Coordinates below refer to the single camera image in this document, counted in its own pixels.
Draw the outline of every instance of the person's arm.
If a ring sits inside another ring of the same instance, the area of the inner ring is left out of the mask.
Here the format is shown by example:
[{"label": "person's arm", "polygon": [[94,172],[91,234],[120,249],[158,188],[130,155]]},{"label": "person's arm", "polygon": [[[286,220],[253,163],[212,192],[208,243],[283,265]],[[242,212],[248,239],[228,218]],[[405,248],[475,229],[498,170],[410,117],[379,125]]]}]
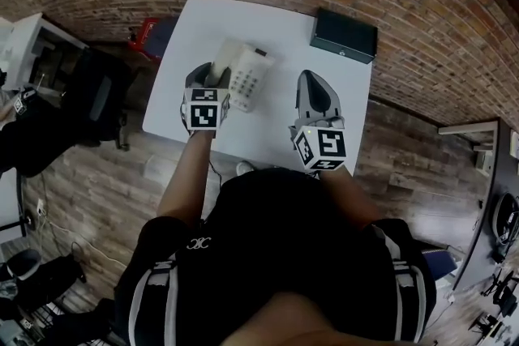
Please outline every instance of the person's arm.
[{"label": "person's arm", "polygon": [[172,216],[194,228],[202,216],[214,131],[197,131],[187,141],[157,216]]},{"label": "person's arm", "polygon": [[379,208],[357,185],[344,166],[333,171],[321,171],[321,182],[332,196],[333,202],[358,229],[384,218]]},{"label": "person's arm", "polygon": [[13,98],[11,98],[1,109],[0,109],[0,122],[3,122],[8,116],[9,113],[13,110],[15,106],[16,99],[18,98],[18,94],[16,94]]}]

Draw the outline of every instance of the shoe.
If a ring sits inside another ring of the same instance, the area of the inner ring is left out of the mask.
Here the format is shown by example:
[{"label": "shoe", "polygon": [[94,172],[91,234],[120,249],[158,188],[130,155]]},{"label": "shoe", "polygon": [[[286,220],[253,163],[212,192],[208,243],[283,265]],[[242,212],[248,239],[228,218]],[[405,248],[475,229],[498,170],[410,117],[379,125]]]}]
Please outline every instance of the shoe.
[{"label": "shoe", "polygon": [[256,168],[248,161],[242,160],[236,164],[236,176],[242,176],[245,173],[254,172]]}]

